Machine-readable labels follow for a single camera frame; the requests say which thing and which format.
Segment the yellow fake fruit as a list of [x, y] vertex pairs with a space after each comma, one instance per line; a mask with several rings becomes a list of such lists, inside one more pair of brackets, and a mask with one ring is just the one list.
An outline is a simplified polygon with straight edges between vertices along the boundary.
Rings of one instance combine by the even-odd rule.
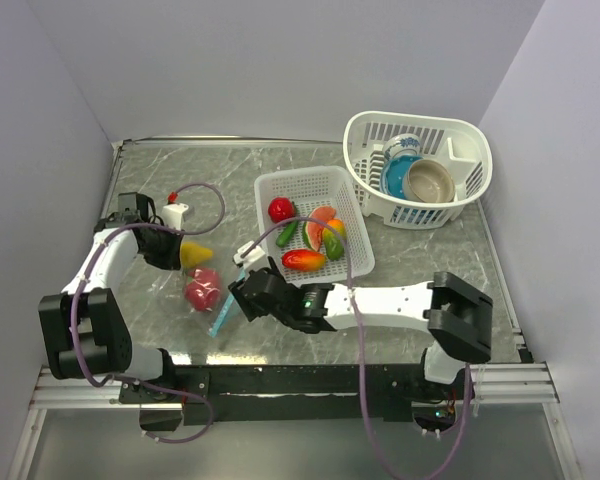
[[211, 260], [213, 251], [195, 242], [183, 241], [179, 249], [179, 260], [183, 269], [193, 269]]

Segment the orange red fake fruit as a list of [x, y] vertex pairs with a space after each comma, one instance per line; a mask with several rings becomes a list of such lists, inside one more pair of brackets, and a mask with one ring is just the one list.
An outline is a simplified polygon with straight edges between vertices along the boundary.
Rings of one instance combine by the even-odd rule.
[[286, 252], [281, 261], [285, 268], [294, 271], [315, 272], [324, 267], [327, 257], [310, 249], [295, 249]]

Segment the clear zip top bag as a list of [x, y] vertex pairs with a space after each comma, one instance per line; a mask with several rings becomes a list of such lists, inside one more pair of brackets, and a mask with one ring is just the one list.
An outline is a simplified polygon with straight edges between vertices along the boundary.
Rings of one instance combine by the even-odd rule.
[[237, 313], [234, 296], [214, 268], [196, 266], [186, 270], [182, 293], [194, 319], [211, 338], [217, 338]]

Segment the green fake pepper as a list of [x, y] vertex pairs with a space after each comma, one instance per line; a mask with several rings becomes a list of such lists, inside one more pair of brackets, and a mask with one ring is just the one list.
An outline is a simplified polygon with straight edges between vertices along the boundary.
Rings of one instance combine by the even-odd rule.
[[299, 222], [289, 222], [276, 238], [276, 246], [279, 248], [286, 247], [293, 239]]

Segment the fake watermelon slice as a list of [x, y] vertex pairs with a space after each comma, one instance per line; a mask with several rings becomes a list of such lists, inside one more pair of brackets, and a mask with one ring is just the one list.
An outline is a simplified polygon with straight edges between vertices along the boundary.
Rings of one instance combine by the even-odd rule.
[[[316, 207], [309, 215], [310, 218], [319, 220], [324, 224], [333, 220], [336, 216], [336, 209], [325, 205]], [[312, 251], [319, 252], [322, 245], [322, 232], [324, 226], [315, 222], [305, 222], [302, 229], [302, 237], [305, 246]]]

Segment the red fake pepper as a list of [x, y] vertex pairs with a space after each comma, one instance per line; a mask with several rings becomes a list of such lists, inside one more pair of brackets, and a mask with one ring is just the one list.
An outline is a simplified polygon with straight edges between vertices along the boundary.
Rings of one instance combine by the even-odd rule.
[[277, 224], [294, 217], [295, 206], [289, 198], [276, 197], [269, 203], [267, 212], [271, 221]]

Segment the orange green fake mango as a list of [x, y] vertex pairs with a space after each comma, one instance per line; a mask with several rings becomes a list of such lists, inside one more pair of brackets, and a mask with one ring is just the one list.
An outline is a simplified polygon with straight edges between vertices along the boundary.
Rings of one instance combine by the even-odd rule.
[[347, 238], [346, 228], [344, 223], [337, 218], [329, 220], [327, 225], [331, 229], [323, 229], [322, 242], [327, 258], [330, 261], [336, 261], [344, 255], [343, 240]]

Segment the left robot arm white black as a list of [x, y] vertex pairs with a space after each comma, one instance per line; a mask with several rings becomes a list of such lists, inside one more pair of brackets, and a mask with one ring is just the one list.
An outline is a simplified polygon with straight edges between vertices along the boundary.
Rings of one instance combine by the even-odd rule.
[[118, 196], [118, 210], [98, 221], [92, 248], [61, 293], [38, 306], [49, 369], [58, 380], [130, 380], [158, 402], [177, 393], [169, 353], [133, 343], [115, 293], [137, 256], [157, 269], [182, 267], [183, 237], [167, 229], [154, 200], [137, 192]]

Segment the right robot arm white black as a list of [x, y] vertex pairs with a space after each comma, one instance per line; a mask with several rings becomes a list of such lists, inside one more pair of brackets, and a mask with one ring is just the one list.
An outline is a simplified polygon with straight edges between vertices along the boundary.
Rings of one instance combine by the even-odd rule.
[[295, 286], [267, 267], [230, 284], [229, 291], [249, 321], [272, 316], [306, 334], [355, 327], [387, 327], [428, 333], [417, 375], [419, 390], [440, 398], [466, 364], [491, 360], [493, 300], [450, 272], [429, 282], [398, 287], [315, 283]]

